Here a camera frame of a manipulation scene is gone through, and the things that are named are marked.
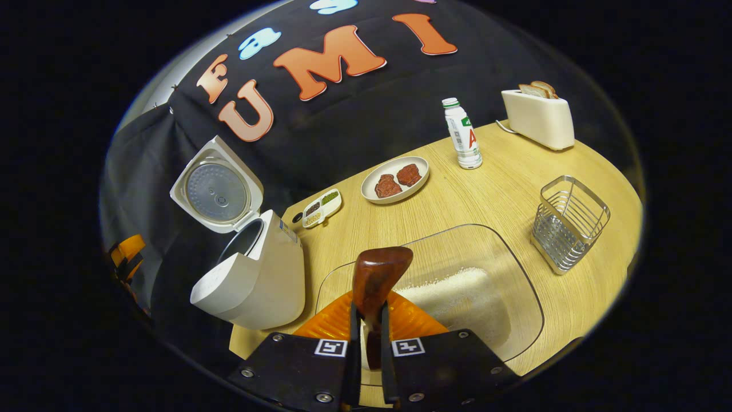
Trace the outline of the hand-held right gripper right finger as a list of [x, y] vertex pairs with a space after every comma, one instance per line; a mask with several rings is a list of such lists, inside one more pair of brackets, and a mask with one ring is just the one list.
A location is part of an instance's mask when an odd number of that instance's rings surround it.
[[475, 411], [518, 387], [511, 370], [470, 329], [390, 340], [391, 311], [381, 308], [384, 401], [397, 411]]

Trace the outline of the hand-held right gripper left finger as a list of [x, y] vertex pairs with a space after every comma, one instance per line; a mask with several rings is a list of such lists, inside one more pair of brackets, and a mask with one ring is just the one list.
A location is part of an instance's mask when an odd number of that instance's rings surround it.
[[277, 411], [350, 411], [359, 401], [360, 320], [346, 292], [295, 334], [271, 333], [228, 375]]

